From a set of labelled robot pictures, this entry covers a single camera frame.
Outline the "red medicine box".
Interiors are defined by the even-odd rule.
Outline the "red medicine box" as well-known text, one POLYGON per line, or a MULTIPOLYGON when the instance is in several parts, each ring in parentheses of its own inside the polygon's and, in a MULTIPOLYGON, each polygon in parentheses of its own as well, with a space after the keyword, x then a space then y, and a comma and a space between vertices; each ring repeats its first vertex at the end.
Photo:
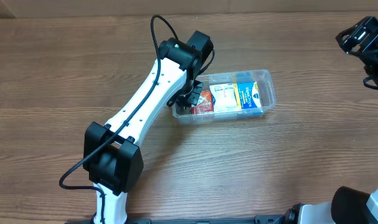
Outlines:
POLYGON ((212 113, 213 108, 213 97, 209 90, 202 91, 195 106, 191 107, 191 114, 204 114, 212 113))

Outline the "white plaster box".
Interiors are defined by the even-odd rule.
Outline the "white plaster box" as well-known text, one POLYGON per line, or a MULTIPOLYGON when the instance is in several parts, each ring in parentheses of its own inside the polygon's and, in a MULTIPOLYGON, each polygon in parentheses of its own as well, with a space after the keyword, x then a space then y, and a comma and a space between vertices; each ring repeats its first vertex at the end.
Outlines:
POLYGON ((233 83, 210 85, 215 113, 238 111, 233 83))

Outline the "clear plastic container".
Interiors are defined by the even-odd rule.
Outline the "clear plastic container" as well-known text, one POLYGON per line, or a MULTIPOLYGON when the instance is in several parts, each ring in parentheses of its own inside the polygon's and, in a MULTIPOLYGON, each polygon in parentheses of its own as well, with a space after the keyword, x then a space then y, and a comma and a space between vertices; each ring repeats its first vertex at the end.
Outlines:
MULTIPOLYGON (((267 112, 276 105, 275 90, 272 81, 272 76, 268 70, 248 70, 240 72, 251 72, 253 79, 257 82, 260 92, 260 100, 262 103, 263 112, 267 112)), ((215 73, 209 75, 200 75, 198 80, 203 82, 202 91, 210 90, 210 85, 233 83, 234 74, 237 72, 228 73, 215 73)), ((224 113, 204 113, 204 114, 191 114, 191 107, 187 109, 181 109, 177 105, 172 107, 172 114, 179 122, 185 124, 195 124, 202 122, 212 122, 223 119, 239 119, 245 117, 259 117, 248 116, 238 111, 229 111, 224 113)))

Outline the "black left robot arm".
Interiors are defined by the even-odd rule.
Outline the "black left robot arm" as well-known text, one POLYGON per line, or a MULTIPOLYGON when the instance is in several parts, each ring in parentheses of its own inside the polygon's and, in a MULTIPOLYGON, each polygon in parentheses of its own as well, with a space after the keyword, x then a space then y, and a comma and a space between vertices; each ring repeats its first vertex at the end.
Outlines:
POLYGON ((200 97, 196 77, 214 57, 209 36, 195 32, 183 43, 171 37, 157 46, 149 76, 127 104, 104 125, 93 122, 85 132, 82 166, 97 194, 92 223, 125 223, 127 193, 144 168, 140 146, 164 106, 189 108, 200 97))

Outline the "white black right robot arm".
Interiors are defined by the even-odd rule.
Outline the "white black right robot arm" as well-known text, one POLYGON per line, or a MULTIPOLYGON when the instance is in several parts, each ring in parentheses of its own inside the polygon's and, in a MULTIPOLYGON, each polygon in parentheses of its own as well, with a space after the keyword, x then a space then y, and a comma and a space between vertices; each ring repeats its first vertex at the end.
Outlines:
MULTIPOLYGON (((356 25, 340 32, 336 40, 347 54, 364 62, 364 86, 378 90, 378 27, 356 25)), ((378 223, 378 188, 368 194, 340 187, 331 202, 296 204, 275 223, 378 223)))

